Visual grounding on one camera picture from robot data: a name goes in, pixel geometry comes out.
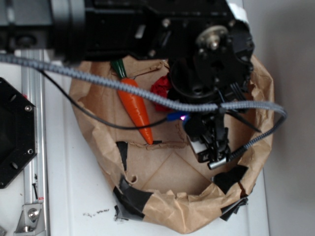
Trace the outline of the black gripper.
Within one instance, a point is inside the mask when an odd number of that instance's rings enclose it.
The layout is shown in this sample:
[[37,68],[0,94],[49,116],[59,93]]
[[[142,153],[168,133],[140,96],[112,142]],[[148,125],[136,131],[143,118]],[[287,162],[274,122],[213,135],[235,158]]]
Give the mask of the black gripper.
[[[222,2],[223,20],[211,23],[196,38],[198,51],[193,57],[169,62],[173,88],[168,98],[187,103],[244,101],[252,71],[251,35],[245,22],[239,22],[233,5]],[[183,128],[197,160],[210,169],[234,158],[224,125],[227,110],[184,115]]]

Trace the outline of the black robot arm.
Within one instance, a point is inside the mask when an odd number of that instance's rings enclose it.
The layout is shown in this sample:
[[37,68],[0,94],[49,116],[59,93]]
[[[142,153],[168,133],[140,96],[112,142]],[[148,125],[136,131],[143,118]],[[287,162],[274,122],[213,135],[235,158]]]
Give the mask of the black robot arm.
[[225,114],[240,117],[253,70],[254,49],[246,13],[225,0],[3,0],[0,59],[80,78],[77,70],[14,55],[22,49],[52,50],[68,64],[83,60],[167,59],[166,95],[129,82],[107,87],[168,107],[184,116],[184,129],[200,162],[210,169],[241,156],[231,151]]

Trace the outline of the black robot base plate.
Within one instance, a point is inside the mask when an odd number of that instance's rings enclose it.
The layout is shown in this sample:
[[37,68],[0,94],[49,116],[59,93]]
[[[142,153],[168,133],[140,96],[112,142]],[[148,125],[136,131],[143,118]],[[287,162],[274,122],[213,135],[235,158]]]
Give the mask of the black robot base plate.
[[35,106],[1,78],[0,188],[8,187],[35,155]]

